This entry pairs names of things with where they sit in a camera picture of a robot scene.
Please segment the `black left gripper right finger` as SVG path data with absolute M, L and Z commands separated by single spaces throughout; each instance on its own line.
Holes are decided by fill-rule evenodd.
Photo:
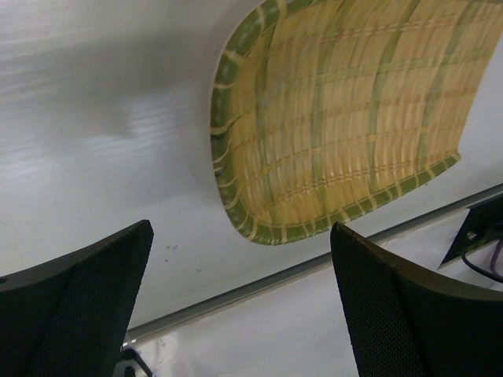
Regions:
M 360 376 L 500 376 L 502 293 L 443 276 L 340 222 L 333 268 Z

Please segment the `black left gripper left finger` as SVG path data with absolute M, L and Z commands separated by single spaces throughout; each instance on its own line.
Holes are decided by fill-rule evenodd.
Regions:
M 124 341 L 152 246 L 141 220 L 88 247 L 1 278 L 3 376 L 135 376 Z

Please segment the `green yellow woven bamboo tray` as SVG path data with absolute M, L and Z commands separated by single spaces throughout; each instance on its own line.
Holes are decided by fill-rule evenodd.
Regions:
M 316 236 L 426 185 L 459 144 L 499 1 L 265 1 L 215 70 L 213 171 L 233 227 Z

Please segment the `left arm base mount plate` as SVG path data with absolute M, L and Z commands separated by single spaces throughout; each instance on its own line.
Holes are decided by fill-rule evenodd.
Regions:
M 469 207 L 469 212 L 441 266 L 502 238 L 502 194 Z

